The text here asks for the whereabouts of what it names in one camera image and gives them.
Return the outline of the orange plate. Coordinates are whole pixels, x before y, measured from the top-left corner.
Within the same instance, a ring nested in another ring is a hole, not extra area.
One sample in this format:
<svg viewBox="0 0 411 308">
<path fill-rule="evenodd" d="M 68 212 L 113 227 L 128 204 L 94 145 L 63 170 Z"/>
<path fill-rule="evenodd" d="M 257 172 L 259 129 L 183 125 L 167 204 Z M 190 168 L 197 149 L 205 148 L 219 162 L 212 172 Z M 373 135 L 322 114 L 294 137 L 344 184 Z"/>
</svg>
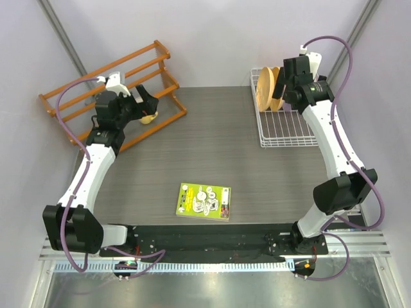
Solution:
<svg viewBox="0 0 411 308">
<path fill-rule="evenodd" d="M 256 85 L 256 101 L 260 112 L 264 112 L 269 107 L 274 87 L 273 71 L 269 67 L 262 68 Z"/>
<path fill-rule="evenodd" d="M 274 67 L 272 69 L 273 76 L 274 76 L 274 91 L 272 94 L 272 99 L 270 102 L 270 109 L 273 112 L 277 112 L 283 107 L 283 98 L 280 92 L 281 87 L 278 85 L 279 75 L 280 75 L 280 67 Z"/>
</svg>

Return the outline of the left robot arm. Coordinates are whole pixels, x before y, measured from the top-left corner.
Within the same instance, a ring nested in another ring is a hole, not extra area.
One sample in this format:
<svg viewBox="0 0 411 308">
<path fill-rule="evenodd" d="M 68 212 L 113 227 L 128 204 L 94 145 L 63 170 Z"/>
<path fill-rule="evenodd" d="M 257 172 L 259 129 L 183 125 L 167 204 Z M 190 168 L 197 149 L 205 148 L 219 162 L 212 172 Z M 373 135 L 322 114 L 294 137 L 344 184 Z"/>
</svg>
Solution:
<svg viewBox="0 0 411 308">
<path fill-rule="evenodd" d="M 94 216 L 94 204 L 102 181 L 124 143 L 126 125 L 154 115 L 159 100 L 143 85 L 137 85 L 139 99 L 115 87 L 99 93 L 92 117 L 93 127 L 87 136 L 84 157 L 66 193 L 56 205 L 45 207 L 42 218 L 54 250 L 66 254 L 95 254 L 114 246 L 124 256 L 137 247 L 125 225 L 102 225 Z"/>
</svg>

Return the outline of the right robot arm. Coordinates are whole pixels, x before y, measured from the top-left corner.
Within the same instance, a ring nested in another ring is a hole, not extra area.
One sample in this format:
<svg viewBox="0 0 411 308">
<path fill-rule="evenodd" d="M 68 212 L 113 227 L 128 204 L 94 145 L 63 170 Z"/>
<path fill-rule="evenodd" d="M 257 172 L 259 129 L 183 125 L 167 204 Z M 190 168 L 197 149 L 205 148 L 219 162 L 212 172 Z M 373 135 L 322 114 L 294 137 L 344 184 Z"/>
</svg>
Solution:
<svg viewBox="0 0 411 308">
<path fill-rule="evenodd" d="M 310 53 L 283 61 L 273 98 L 282 98 L 304 118 L 320 148 L 328 179 L 313 190 L 314 204 L 290 233 L 293 252 L 311 253 L 326 223 L 357 206 L 378 175 L 366 169 L 354 152 L 333 108 L 335 96 L 326 80 L 314 79 L 319 55 Z"/>
</svg>

